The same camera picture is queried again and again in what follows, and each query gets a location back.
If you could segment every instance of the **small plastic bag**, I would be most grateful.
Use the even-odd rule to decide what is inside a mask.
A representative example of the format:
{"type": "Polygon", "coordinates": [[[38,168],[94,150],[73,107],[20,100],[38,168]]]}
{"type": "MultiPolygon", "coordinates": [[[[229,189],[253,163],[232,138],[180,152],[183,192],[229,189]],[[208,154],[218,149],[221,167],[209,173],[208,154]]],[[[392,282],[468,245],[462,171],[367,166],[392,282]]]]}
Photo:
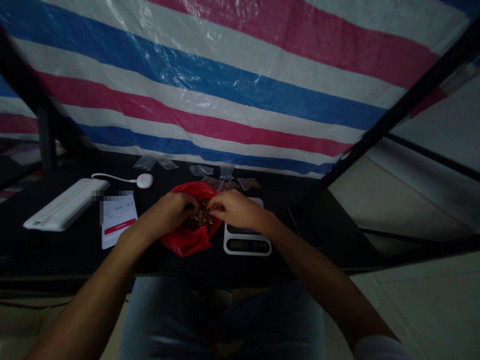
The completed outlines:
{"type": "Polygon", "coordinates": [[[157,162],[157,158],[150,155],[142,155],[141,158],[132,166],[132,169],[142,169],[150,171],[157,162]]]}
{"type": "Polygon", "coordinates": [[[212,188],[214,188],[217,191],[220,191],[220,189],[222,188],[222,185],[225,182],[225,180],[218,180],[210,176],[205,176],[201,181],[203,181],[207,185],[210,185],[212,188]]]}
{"type": "Polygon", "coordinates": [[[230,180],[223,184],[223,187],[221,188],[221,190],[222,191],[240,190],[240,185],[238,185],[235,181],[230,180]]]}
{"type": "Polygon", "coordinates": [[[233,180],[234,176],[234,166],[233,165],[222,165],[220,166],[220,176],[219,178],[222,180],[233,180]]]}
{"type": "Polygon", "coordinates": [[[248,190],[251,190],[251,189],[260,189],[260,184],[253,177],[251,177],[251,178],[238,178],[237,180],[240,183],[240,186],[243,189],[243,191],[248,191],[248,190]]]}
{"type": "Polygon", "coordinates": [[[212,175],[214,173],[214,170],[211,167],[201,165],[190,166],[190,171],[192,175],[199,177],[212,175]]]}
{"type": "Polygon", "coordinates": [[[158,163],[165,170],[178,169],[180,167],[176,163],[174,163],[172,160],[167,159],[166,157],[159,157],[158,163]]]}

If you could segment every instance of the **blue stripe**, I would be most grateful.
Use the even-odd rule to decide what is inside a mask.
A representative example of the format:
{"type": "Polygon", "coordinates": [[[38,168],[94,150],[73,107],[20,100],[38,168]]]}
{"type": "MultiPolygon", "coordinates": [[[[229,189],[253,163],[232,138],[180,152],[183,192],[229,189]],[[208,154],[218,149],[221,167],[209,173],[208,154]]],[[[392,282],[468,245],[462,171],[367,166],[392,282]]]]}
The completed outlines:
{"type": "Polygon", "coordinates": [[[470,62],[473,65],[480,67],[480,51],[478,51],[474,56],[471,57],[470,62]]]}
{"type": "Polygon", "coordinates": [[[324,163],[320,166],[292,159],[240,155],[226,151],[206,149],[188,140],[167,137],[157,137],[133,132],[129,129],[115,126],[88,126],[78,124],[80,129],[96,144],[117,147],[139,146],[145,150],[176,155],[197,155],[205,161],[223,162],[236,165],[246,165],[259,168],[291,170],[300,174],[315,172],[326,174],[334,164],[324,163]]]}
{"type": "Polygon", "coordinates": [[[18,98],[17,93],[10,87],[7,80],[0,75],[0,96],[7,98],[18,98]]]}
{"type": "Polygon", "coordinates": [[[439,0],[439,1],[460,10],[471,19],[476,19],[480,14],[480,2],[478,0],[439,0]]]}
{"type": "Polygon", "coordinates": [[[34,183],[35,180],[29,180],[29,181],[20,181],[20,182],[17,182],[13,185],[11,185],[9,187],[9,189],[12,189],[12,190],[22,190],[24,189],[25,187],[27,187],[28,185],[30,185],[31,183],[34,183]]]}
{"type": "Polygon", "coordinates": [[[4,1],[2,5],[4,14],[0,21],[14,37],[80,53],[162,84],[360,130],[370,129],[386,112],[380,107],[273,80],[158,45],[54,5],[36,0],[4,1]]]}

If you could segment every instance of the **digital kitchen scale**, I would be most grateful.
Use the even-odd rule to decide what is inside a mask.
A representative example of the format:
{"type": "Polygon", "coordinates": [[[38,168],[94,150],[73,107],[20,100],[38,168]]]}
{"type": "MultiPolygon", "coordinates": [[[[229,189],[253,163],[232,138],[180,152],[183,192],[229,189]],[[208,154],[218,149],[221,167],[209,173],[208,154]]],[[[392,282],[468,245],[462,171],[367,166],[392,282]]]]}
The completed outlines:
{"type": "MultiPolygon", "coordinates": [[[[249,199],[264,207],[262,199],[258,197],[249,197],[249,199]]],[[[272,253],[272,244],[265,236],[253,229],[225,223],[223,249],[229,255],[269,256],[272,253]]]]}

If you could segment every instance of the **red label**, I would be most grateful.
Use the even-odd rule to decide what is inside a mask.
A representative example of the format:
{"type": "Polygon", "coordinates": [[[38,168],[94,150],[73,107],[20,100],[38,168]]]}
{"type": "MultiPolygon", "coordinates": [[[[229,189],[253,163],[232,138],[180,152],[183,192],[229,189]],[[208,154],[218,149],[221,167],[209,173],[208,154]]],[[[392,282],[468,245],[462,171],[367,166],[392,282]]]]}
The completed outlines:
{"type": "Polygon", "coordinates": [[[131,219],[122,223],[119,223],[118,225],[109,227],[108,229],[105,229],[104,233],[105,235],[111,234],[116,232],[117,230],[123,229],[123,228],[128,228],[130,225],[132,225],[137,219],[131,219]]]}

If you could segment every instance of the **red stripe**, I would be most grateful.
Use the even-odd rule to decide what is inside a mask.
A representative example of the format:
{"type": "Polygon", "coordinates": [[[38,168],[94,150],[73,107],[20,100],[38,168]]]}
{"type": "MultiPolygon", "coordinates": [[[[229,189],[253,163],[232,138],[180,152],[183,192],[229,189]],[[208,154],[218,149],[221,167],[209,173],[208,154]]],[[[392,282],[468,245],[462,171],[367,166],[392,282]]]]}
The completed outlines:
{"type": "Polygon", "coordinates": [[[443,91],[440,87],[437,87],[426,98],[424,98],[421,103],[419,103],[417,106],[413,108],[413,110],[410,112],[410,117],[411,118],[416,117],[422,111],[428,109],[432,105],[435,105],[436,103],[448,97],[449,96],[445,91],[443,91]]]}
{"type": "Polygon", "coordinates": [[[8,199],[16,193],[18,193],[18,191],[0,191],[0,199],[8,199]]]}
{"type": "Polygon", "coordinates": [[[439,58],[413,40],[365,29],[303,0],[148,1],[242,32],[289,53],[405,89],[439,58]]]}
{"type": "Polygon", "coordinates": [[[37,74],[57,99],[65,105],[111,109],[132,118],[175,124],[191,134],[247,145],[260,144],[298,149],[331,157],[344,154],[352,147],[352,144],[329,139],[253,128],[233,121],[177,110],[151,97],[112,90],[93,81],[54,76],[43,72],[37,74]]]}
{"type": "Polygon", "coordinates": [[[35,171],[31,176],[36,176],[38,178],[41,178],[43,176],[42,169],[35,171]]]}
{"type": "Polygon", "coordinates": [[[20,114],[0,113],[0,133],[38,134],[37,119],[20,114]]]}
{"type": "Polygon", "coordinates": [[[130,219],[130,220],[124,221],[124,222],[119,223],[115,226],[109,227],[108,229],[105,229],[104,233],[105,233],[105,235],[114,233],[114,232],[116,232],[120,229],[129,227],[130,225],[132,225],[136,221],[137,221],[137,219],[130,219]]]}

